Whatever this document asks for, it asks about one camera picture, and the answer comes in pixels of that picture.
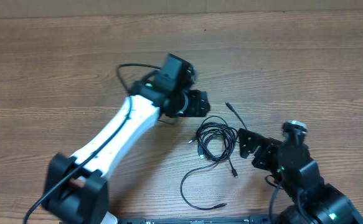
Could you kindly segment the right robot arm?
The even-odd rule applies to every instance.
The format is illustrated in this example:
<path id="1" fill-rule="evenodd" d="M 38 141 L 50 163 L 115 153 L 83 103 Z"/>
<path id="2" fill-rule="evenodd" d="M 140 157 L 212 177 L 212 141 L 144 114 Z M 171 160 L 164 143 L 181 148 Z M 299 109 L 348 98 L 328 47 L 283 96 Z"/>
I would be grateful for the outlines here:
<path id="1" fill-rule="evenodd" d="M 253 153 L 252 165 L 267 170 L 276 189 L 269 205 L 270 223 L 363 223 L 363 216 L 342 192 L 324 182 L 317 162 L 304 143 L 306 129 L 297 125 L 283 127 L 284 141 L 266 138 L 247 129 L 239 129 L 241 156 Z M 280 190 L 293 205 L 279 215 L 273 204 Z"/>

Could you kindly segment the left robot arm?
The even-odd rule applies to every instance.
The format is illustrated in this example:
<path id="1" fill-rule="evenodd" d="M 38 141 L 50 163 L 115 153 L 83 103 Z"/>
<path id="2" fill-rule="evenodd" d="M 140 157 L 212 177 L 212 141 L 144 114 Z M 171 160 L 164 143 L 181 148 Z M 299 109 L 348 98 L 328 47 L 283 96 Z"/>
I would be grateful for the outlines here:
<path id="1" fill-rule="evenodd" d="M 207 93 L 193 90 L 196 68 L 168 54 L 160 67 L 126 88 L 117 114 L 86 145 L 70 157 L 56 154 L 50 161 L 42 206 L 63 223 L 119 223 L 110 213 L 108 182 L 122 158 L 162 115 L 204 117 L 210 110 Z"/>

